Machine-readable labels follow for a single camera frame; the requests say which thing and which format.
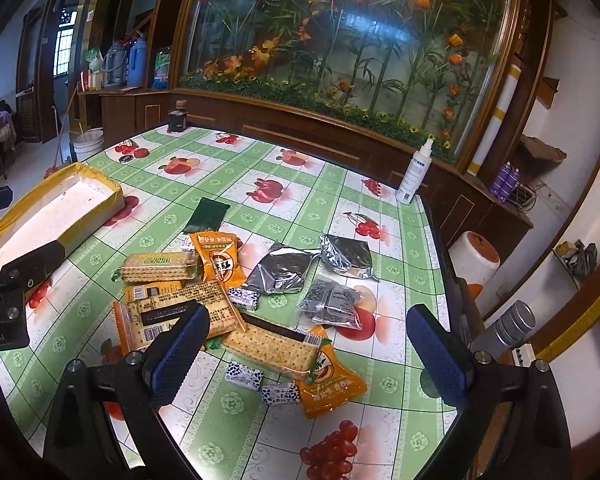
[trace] blue gripper pad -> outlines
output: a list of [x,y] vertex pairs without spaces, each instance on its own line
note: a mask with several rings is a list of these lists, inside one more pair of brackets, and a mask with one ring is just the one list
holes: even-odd
[[208,310],[195,300],[186,305],[171,330],[159,334],[144,353],[142,376],[156,410],[173,402],[209,335]]
[[474,380],[471,352],[455,335],[447,332],[423,304],[407,311],[406,328],[442,400],[449,406],[463,407]]

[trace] small jar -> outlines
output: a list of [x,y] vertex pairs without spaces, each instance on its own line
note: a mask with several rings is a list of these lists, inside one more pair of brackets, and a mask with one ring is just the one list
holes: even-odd
[[169,132],[183,132],[187,127],[187,102],[176,101],[176,109],[169,112]]

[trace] metal screw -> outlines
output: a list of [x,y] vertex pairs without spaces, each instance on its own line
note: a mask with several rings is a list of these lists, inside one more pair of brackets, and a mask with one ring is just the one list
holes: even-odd
[[139,352],[137,350],[135,352],[129,352],[125,357],[125,361],[127,363],[129,363],[130,365],[138,365],[142,362],[143,359],[144,359],[144,354],[142,354],[142,352]]
[[549,365],[547,364],[546,361],[542,361],[542,359],[536,359],[535,362],[534,362],[534,365],[541,372],[548,372],[549,371]]
[[70,372],[78,371],[80,368],[82,368],[82,361],[80,359],[72,359],[66,366],[66,369]]
[[491,362],[491,356],[484,350],[478,350],[474,353],[474,358],[481,365],[488,365]]

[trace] orange snack bag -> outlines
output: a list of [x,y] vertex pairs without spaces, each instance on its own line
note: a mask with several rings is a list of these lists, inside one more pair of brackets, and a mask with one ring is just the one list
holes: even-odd
[[[327,333],[319,325],[314,327],[311,333],[322,338],[327,337]],[[295,381],[300,390],[304,413],[308,418],[330,412],[366,392],[365,381],[338,362],[331,344],[323,344],[320,347],[312,377],[312,384]]]
[[238,264],[236,235],[203,231],[189,236],[202,259],[204,282],[219,280],[224,290],[230,286],[240,287],[245,282],[246,277]]

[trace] green checkered tablecloth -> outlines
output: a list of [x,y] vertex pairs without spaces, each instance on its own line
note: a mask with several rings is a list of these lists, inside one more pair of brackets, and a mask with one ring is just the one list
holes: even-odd
[[[123,283],[113,282],[112,273],[129,254],[180,250],[181,229],[206,196],[230,206],[221,230],[242,239],[239,259],[247,274],[275,240],[316,248],[320,232],[329,232],[366,240],[380,280],[330,274],[373,294],[375,324],[362,341],[328,331],[337,357],[368,391],[315,420],[301,405],[267,408],[258,392],[226,382],[227,363],[243,361],[238,356],[222,349],[200,353],[174,403],[160,410],[196,470],[205,480],[304,479],[300,449],[351,420],[360,428],[351,480],[413,478],[456,416],[423,391],[422,363],[405,332],[406,309],[416,303],[425,303],[448,329],[440,265],[420,199],[399,205],[391,189],[358,173],[248,137],[201,128],[168,133],[164,126],[132,140],[146,148],[138,152],[143,158],[113,147],[87,164],[119,181],[136,205],[88,238],[54,273],[40,306],[27,307],[30,346],[0,354],[0,384],[32,446],[42,452],[66,363],[79,356],[100,365],[118,355],[110,302],[122,296]],[[314,264],[307,283],[315,274],[329,273]],[[257,314],[291,322],[302,296],[263,297]],[[286,379],[268,372],[266,381]],[[113,415],[128,462],[140,463],[126,424]]]

